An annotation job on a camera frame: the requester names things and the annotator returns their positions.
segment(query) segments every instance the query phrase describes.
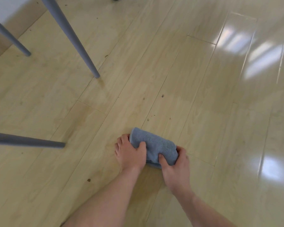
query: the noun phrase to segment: gray cloth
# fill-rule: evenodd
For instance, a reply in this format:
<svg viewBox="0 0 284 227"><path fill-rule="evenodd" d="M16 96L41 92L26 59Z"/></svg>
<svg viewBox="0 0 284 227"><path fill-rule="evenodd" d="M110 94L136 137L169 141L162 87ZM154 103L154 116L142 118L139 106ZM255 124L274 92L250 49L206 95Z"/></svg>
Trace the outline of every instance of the gray cloth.
<svg viewBox="0 0 284 227"><path fill-rule="evenodd" d="M161 168L158 154L161 153L167 163L172 166L176 163L178 152L176 145L158 135L152 134L148 131L143 131L137 127L131 130L129 141L134 148L138 148L140 142L146 142L146 163L150 166Z"/></svg>

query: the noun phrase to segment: person's left arm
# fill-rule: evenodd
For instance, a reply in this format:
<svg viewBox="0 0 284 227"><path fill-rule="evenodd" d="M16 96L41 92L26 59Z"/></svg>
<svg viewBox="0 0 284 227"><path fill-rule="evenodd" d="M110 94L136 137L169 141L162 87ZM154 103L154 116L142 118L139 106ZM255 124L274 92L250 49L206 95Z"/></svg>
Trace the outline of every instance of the person's left arm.
<svg viewBox="0 0 284 227"><path fill-rule="evenodd" d="M120 174L80 206L63 227L123 225L133 187L146 163L146 144L141 142L135 149L129 134L122 135L115 143L115 156L121 165Z"/></svg>

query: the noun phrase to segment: microfiber cloth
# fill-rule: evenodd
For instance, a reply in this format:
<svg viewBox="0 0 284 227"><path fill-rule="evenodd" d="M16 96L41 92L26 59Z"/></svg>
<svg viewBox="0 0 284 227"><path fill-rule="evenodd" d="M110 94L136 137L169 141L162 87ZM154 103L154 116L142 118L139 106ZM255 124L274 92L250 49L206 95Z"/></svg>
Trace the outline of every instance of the microfiber cloth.
<svg viewBox="0 0 284 227"><path fill-rule="evenodd" d="M170 166L176 163L178 158L177 147L170 140L135 127L131 130L129 141L134 148L138 148L140 142L146 142L146 163L150 166L161 168L158 159L159 153L165 157Z"/></svg>

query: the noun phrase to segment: brown baseboard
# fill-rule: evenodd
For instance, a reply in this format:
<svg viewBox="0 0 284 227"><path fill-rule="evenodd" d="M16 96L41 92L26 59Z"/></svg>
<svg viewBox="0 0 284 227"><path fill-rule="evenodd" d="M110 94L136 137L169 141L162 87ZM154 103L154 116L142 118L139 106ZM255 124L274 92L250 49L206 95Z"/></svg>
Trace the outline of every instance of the brown baseboard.
<svg viewBox="0 0 284 227"><path fill-rule="evenodd" d="M3 25L15 38L19 38L45 11L41 0L29 0ZM10 46L9 40L0 34L0 56Z"/></svg>

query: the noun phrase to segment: gray pole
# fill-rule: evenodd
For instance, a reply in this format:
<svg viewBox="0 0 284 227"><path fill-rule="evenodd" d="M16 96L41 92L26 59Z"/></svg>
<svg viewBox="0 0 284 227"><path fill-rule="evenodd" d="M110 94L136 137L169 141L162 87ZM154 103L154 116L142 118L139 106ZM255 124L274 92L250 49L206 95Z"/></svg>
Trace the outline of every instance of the gray pole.
<svg viewBox="0 0 284 227"><path fill-rule="evenodd" d="M56 0L42 0L42 2L47 7L47 9L49 10L53 18L56 20L58 25L61 27L65 35L72 42L73 46L80 54L80 56L82 57L86 65L89 67L91 72L96 78L99 78L100 75L97 68L94 66L93 62L88 56L86 50L84 49L83 45L81 44L79 38L75 34L74 30L72 29L71 25L69 24Z"/></svg>
<svg viewBox="0 0 284 227"><path fill-rule="evenodd" d="M63 148L65 143L0 133L0 145Z"/></svg>
<svg viewBox="0 0 284 227"><path fill-rule="evenodd" d="M30 56L30 51L27 50L26 47L23 46L2 24L0 24L0 33L5 36L11 43L13 43L21 52L23 52L26 56Z"/></svg>

